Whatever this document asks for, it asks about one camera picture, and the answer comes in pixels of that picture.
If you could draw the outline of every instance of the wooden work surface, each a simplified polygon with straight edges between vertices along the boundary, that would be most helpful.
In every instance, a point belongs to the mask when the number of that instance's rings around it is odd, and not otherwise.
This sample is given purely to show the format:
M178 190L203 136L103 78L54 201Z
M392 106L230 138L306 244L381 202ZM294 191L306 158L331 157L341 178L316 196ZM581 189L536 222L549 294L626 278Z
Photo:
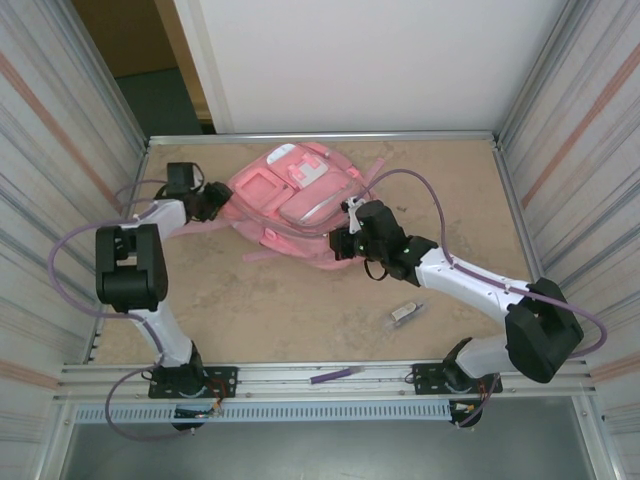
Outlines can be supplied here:
M528 272L486 141L328 143L363 171L410 168L436 189L453 254L512 278ZM196 162L208 181L228 180L273 144L172 145L151 150L145 178L166 178L167 162ZM143 185L151 197L157 185ZM376 192L407 234L440 240L426 189L410 176L384 180ZM171 308L205 362L297 362L438 358L460 339L500 331L484 314L447 295L391 278L374 282L362 265L326 272L292 258L244 263L260 250L231 228L165 242ZM373 266L374 274L379 272ZM389 331L384 317L412 299L428 311ZM96 361L148 363L152 350L128 321L107 321Z

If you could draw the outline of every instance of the metal wall panel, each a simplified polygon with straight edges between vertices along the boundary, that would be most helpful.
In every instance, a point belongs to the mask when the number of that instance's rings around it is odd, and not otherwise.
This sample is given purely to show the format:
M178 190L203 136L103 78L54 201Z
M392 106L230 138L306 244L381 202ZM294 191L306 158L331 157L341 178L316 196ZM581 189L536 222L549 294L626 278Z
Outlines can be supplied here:
M49 285L65 232L118 215L114 192L137 175L142 132L65 1L0 4L0 479L32 477L63 362L84 359L95 319ZM56 263L87 304L93 237Z
M543 270L607 324L587 360L640 474L640 3L588 2L560 47L502 147Z

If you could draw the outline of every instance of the floor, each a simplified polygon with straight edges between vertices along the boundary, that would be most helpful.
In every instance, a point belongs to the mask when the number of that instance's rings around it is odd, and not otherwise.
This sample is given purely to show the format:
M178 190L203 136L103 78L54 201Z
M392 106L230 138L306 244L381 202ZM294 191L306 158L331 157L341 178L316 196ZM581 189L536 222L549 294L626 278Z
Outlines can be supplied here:
M150 443L79 425L69 452L62 478L73 480L595 478L570 398L492 399L473 430L442 421L233 423Z
M116 83L145 136L203 133L179 69L120 77Z
M330 144L362 170L378 157L385 169L411 168L429 178L447 217L451 251L511 278L528 278L509 208L486 141L340 142ZM145 178L164 178L167 162L194 161L208 181L228 180L274 145L173 145L151 151ZM153 196L145 185L141 197ZM413 178L376 188L407 234L439 240L433 202ZM361 265L326 272L292 258L245 263L261 250L232 229L164 244L169 301L205 362L405 360L440 358L467 336L498 325L447 295L398 282L369 280ZM390 331L384 318L409 300L421 317ZM96 362L148 363L153 352L128 321L107 322Z

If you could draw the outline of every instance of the pink backpack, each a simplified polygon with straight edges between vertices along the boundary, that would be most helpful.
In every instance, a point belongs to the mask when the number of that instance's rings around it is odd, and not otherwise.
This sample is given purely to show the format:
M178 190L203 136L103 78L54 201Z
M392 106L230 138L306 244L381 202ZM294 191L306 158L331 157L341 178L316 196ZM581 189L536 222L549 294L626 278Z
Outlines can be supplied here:
M327 234L348 222L340 204L360 193L383 162L364 177L349 159L324 145L287 143L231 178L227 186L234 195L222 214L241 235L277 254L327 270L343 268L358 260L337 262Z

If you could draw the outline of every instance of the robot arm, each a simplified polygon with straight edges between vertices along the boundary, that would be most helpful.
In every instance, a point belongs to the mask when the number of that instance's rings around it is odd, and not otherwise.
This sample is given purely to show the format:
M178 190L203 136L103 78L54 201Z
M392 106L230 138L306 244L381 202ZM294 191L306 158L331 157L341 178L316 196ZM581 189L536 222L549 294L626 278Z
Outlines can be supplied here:
M449 259L437 243L406 236L380 200L351 199L345 210L350 226L329 235L336 260L362 256L380 262L391 277L462 300L505 329L504 334L487 339L464 339L451 351L444 363L454 390L463 391L473 379L505 371L520 371L547 383L582 340L584 334L572 313L508 291L515 287L566 301L552 281L543 278L530 284Z
M135 325L156 349L145 324L151 327L162 345L154 381L184 395L202 389L204 370L194 343L180 329L167 301L162 242L189 221L213 219L231 197L222 183L195 186L203 183L196 182L198 173L192 163L168 164L167 185L158 192L149 215L96 232L98 298L116 312L142 318Z

